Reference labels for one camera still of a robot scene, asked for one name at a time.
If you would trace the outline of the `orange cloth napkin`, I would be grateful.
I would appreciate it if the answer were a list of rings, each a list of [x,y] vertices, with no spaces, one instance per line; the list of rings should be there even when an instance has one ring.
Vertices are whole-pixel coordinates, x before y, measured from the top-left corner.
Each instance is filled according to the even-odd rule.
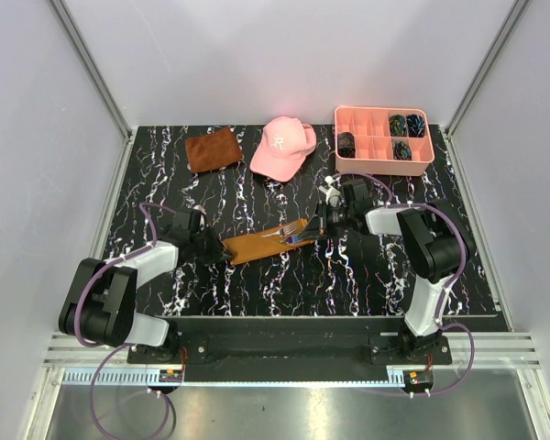
[[[290,226],[292,231],[289,236],[300,234],[308,224],[308,220],[301,218],[285,225],[279,225],[271,229],[257,233],[234,236],[223,240],[226,249],[233,255],[230,263],[234,266],[250,261],[273,257],[283,252],[288,252],[312,244],[313,241],[303,241],[296,244],[285,242],[286,236],[281,236],[279,231]]]

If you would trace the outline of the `silver fork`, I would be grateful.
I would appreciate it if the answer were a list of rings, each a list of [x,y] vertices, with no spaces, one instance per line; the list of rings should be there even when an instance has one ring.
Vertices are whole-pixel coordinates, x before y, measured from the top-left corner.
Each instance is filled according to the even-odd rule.
[[[303,225],[302,220],[295,220],[285,225],[281,225],[277,230],[273,232],[268,232],[267,234],[262,235],[262,238],[267,237],[288,237],[299,230]]]

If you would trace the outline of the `iridescent rainbow fork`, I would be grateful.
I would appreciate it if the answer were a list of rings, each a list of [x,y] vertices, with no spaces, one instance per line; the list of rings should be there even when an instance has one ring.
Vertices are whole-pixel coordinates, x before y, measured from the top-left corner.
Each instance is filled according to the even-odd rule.
[[[299,246],[301,243],[307,242],[308,238],[302,234],[290,235],[282,238],[280,243],[286,246]]]

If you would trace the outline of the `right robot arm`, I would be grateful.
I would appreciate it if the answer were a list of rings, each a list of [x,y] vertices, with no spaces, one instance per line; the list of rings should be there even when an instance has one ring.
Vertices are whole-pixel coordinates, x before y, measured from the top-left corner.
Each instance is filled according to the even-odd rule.
[[[347,228],[364,235],[401,237],[415,283],[410,307],[389,352],[418,363],[440,346],[447,298],[475,252],[474,241],[453,218],[447,201],[376,207],[365,177],[341,184],[327,177],[320,189],[324,200],[292,242],[329,238]]]

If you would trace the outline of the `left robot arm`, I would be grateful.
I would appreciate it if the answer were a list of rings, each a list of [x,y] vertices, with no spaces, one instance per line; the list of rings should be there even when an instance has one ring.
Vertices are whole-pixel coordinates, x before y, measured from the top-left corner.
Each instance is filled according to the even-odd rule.
[[[211,266],[233,258],[210,226],[204,209],[171,209],[143,203],[141,210],[159,208],[172,215],[161,231],[150,226],[143,247],[108,260],[86,258],[74,274],[61,308],[58,328],[84,347],[144,346],[158,362],[179,354],[180,341],[168,321],[137,312],[138,289],[187,263]]]

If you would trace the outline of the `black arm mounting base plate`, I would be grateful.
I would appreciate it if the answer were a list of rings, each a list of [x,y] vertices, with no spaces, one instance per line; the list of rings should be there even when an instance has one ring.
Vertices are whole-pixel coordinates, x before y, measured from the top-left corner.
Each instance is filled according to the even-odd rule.
[[[389,367],[449,366],[445,336],[405,354],[412,338],[396,317],[180,317],[170,319],[167,350],[140,347],[130,364],[185,362],[188,385],[359,386],[387,380]]]

